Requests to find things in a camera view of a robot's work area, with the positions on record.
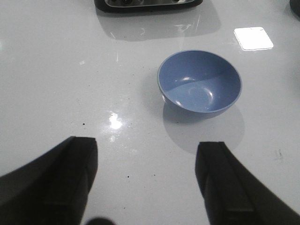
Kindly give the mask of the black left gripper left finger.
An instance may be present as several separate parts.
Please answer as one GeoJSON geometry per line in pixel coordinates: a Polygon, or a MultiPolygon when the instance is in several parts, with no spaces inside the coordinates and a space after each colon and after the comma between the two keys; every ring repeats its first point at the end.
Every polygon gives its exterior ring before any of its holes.
{"type": "Polygon", "coordinates": [[[98,169],[95,138],[71,136],[0,178],[2,225],[79,225],[98,169]]]}

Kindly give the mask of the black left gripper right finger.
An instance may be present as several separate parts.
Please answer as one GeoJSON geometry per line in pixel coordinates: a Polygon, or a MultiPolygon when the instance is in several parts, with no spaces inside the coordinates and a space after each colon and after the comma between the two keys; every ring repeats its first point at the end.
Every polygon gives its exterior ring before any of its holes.
{"type": "Polygon", "coordinates": [[[195,174],[211,225],[298,225],[300,216],[264,186],[224,142],[200,142],[195,174]]]}

